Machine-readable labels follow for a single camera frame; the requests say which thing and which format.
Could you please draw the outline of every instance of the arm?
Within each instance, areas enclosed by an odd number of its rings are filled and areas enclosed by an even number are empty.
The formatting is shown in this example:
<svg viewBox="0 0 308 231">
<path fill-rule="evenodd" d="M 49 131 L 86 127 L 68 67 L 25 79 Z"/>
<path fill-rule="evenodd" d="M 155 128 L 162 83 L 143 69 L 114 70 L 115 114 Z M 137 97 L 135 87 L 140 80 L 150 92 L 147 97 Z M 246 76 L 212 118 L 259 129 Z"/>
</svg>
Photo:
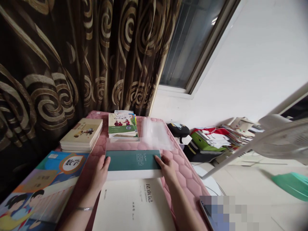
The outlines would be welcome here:
<svg viewBox="0 0 308 231">
<path fill-rule="evenodd" d="M 108 167 L 110 163 L 110 157 L 107 157 L 104 163 L 105 156 L 101 156 L 96 171 L 94 173 L 92 182 L 88 191 L 83 195 L 77 207 L 89 208 L 94 207 L 95 201 L 99 192 L 101 191 L 108 174 Z M 88 221 L 90 219 L 92 210 L 83 211 L 75 209 L 70 213 L 59 231 L 85 231 Z"/>
<path fill-rule="evenodd" d="M 172 161 L 166 156 L 162 156 L 161 158 L 162 159 L 155 156 L 155 160 L 161 166 L 161 170 L 170 191 L 171 203 L 179 229 L 181 231 L 202 231 L 200 221 L 196 217 L 176 177 Z"/>
</svg>

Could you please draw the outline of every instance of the fan grille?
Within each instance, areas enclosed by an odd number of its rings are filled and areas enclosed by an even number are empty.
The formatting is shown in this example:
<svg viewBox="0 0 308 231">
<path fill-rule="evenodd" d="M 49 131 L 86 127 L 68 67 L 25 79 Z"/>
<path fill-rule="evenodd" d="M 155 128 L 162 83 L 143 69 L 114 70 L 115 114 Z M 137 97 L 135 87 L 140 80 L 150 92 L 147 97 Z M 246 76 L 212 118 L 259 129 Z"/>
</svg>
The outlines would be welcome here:
<svg viewBox="0 0 308 231">
<path fill-rule="evenodd" d="M 268 158 L 308 158 L 308 119 L 265 131 L 252 149 Z"/>
</svg>

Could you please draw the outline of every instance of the teal book cover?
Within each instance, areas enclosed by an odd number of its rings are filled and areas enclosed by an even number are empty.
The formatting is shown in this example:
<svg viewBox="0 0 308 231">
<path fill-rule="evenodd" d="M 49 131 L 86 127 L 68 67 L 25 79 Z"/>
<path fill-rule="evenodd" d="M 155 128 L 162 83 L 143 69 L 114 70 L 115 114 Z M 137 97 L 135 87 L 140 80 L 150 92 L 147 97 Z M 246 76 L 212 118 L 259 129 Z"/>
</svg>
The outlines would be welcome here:
<svg viewBox="0 0 308 231">
<path fill-rule="evenodd" d="M 108 171 L 161 169 L 154 155 L 161 158 L 159 150 L 106 151 L 111 158 Z"/>
</svg>

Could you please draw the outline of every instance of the green book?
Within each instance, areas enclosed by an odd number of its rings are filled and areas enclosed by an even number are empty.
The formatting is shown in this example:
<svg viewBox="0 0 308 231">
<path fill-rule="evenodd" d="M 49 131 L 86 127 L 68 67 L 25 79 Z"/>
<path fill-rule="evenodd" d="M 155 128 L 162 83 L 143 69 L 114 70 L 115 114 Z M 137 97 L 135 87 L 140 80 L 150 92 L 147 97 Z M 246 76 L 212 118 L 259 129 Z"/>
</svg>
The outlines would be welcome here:
<svg viewBox="0 0 308 231">
<path fill-rule="evenodd" d="M 107 180 L 162 177 L 161 167 L 154 155 L 161 158 L 159 150 L 106 151 L 106 157 L 111 158 Z"/>
<path fill-rule="evenodd" d="M 108 118 L 109 137 L 116 134 L 125 134 L 134 137 L 137 132 L 136 120 L 134 114 L 114 114 L 110 113 Z"/>
</svg>

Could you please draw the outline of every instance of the window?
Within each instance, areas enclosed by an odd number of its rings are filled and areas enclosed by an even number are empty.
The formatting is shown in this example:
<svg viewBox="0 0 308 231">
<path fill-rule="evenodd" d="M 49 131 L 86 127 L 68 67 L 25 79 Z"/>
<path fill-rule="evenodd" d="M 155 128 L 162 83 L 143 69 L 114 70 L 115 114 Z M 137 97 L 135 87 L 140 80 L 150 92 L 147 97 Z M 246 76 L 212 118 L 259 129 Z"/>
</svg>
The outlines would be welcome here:
<svg viewBox="0 0 308 231">
<path fill-rule="evenodd" d="M 191 94 L 240 0 L 183 0 L 160 89 Z"/>
</svg>

